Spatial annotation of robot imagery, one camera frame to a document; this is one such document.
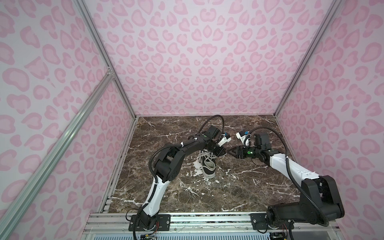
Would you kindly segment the white shoelace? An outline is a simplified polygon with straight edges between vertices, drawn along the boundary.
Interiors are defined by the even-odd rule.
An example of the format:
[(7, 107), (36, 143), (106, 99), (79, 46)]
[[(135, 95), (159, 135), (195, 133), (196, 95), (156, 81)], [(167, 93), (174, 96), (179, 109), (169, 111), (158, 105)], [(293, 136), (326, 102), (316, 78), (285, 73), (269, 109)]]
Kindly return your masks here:
[(202, 166), (210, 171), (213, 171), (216, 168), (216, 159), (218, 157), (214, 156), (209, 151), (200, 151), (198, 154), (198, 160), (201, 162)]

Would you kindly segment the black white canvas sneaker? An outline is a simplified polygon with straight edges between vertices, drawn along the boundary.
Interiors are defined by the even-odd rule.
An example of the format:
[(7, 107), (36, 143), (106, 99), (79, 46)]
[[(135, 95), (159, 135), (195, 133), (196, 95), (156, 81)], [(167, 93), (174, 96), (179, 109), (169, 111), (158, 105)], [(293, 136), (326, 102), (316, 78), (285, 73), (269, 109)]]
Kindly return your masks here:
[(199, 161), (202, 164), (203, 175), (206, 179), (212, 179), (216, 175), (216, 158), (212, 152), (207, 150), (200, 151), (198, 154)]

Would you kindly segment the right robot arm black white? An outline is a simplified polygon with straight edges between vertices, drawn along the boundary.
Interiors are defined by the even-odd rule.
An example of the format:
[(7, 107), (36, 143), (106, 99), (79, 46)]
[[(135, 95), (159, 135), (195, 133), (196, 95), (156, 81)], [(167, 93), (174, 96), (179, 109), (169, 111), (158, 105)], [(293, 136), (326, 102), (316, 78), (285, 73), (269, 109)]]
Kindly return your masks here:
[(337, 183), (331, 176), (312, 172), (278, 150), (238, 146), (227, 153), (237, 159), (259, 159), (291, 180), (300, 192), (296, 203), (268, 207), (266, 219), (270, 226), (290, 221), (327, 227), (330, 221), (345, 216)]

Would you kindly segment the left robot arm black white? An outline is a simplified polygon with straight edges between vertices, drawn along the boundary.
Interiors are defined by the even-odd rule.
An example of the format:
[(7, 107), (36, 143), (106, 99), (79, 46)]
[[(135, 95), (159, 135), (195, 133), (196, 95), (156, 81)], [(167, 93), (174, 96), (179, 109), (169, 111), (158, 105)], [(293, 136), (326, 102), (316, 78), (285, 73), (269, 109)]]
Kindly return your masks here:
[(131, 221), (134, 230), (138, 226), (151, 230), (156, 225), (160, 204), (168, 185), (180, 173), (185, 157), (199, 151), (206, 151), (215, 157), (226, 154), (223, 146), (203, 134), (179, 144), (166, 145), (151, 156), (149, 170), (153, 176), (153, 183), (147, 199), (139, 208), (134, 220)]

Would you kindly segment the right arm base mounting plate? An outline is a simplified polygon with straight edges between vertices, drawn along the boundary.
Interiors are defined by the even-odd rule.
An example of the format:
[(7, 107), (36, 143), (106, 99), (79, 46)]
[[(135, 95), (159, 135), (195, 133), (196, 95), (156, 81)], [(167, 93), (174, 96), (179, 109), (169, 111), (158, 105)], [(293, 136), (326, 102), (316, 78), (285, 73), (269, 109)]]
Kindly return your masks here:
[(253, 230), (260, 233), (266, 233), (270, 230), (288, 230), (289, 221), (273, 223), (272, 220), (267, 219), (266, 213), (251, 213), (249, 214)]

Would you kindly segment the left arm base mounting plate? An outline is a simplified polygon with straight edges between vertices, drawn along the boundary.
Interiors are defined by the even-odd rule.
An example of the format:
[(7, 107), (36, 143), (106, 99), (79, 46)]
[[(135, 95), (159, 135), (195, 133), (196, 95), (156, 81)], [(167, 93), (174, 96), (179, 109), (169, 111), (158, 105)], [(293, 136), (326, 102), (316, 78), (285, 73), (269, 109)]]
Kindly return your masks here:
[(153, 217), (149, 217), (148, 215), (140, 214), (139, 217), (137, 215), (133, 215), (131, 217), (131, 223), (129, 226), (129, 231), (139, 231), (139, 232), (150, 232), (150, 231), (169, 231), (171, 224), (171, 215), (169, 214), (157, 214)]

